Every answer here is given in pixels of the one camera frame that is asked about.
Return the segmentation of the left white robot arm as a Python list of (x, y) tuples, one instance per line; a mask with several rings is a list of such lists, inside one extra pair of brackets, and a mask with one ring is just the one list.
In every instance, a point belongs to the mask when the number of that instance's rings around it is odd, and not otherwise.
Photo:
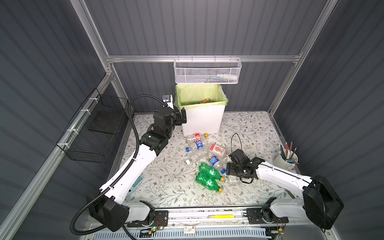
[(151, 204), (139, 201), (124, 205), (123, 202), (140, 174), (168, 145), (175, 126), (187, 122), (187, 114), (185, 109), (162, 107), (153, 117), (152, 127), (141, 137), (130, 160), (98, 191), (87, 196), (90, 216), (112, 232), (131, 222), (146, 225), (153, 222), (155, 208)]

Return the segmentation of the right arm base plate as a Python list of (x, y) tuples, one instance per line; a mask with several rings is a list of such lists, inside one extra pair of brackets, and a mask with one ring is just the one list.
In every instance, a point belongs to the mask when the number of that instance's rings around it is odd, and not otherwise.
[(278, 218), (271, 210), (263, 208), (247, 208), (243, 213), (250, 224), (287, 224), (289, 219), (287, 217)]

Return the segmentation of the clear bottle watermelon label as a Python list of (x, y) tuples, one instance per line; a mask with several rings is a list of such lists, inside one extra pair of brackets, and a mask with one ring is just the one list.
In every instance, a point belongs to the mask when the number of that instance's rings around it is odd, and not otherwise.
[(226, 155), (226, 149), (219, 145), (212, 144), (208, 150), (208, 153), (213, 156), (224, 157)]

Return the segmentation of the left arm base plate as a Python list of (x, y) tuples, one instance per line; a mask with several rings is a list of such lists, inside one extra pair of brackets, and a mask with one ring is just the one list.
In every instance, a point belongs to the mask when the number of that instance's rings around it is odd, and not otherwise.
[(169, 211), (155, 210), (143, 221), (127, 222), (129, 228), (166, 227), (168, 225)]

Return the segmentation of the clear bottle red label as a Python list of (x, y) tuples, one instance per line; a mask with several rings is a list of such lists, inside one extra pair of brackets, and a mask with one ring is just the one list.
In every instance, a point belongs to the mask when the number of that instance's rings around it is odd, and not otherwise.
[(204, 134), (202, 134), (202, 133), (191, 134), (191, 135), (186, 136), (186, 143), (190, 144), (190, 143), (195, 143), (195, 142), (199, 142), (199, 141), (204, 143), (204, 142), (208, 141), (208, 137), (209, 137), (209, 134), (207, 134), (207, 133), (204, 133)]

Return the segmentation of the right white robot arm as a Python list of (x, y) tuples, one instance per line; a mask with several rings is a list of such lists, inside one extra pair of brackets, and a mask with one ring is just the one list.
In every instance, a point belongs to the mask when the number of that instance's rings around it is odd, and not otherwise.
[(269, 198), (258, 215), (267, 224), (281, 218), (311, 221), (323, 230), (330, 230), (344, 208), (344, 203), (323, 176), (303, 176), (278, 168), (265, 160), (249, 159), (241, 149), (229, 155), (227, 174), (242, 179), (268, 181), (293, 194), (291, 200)]

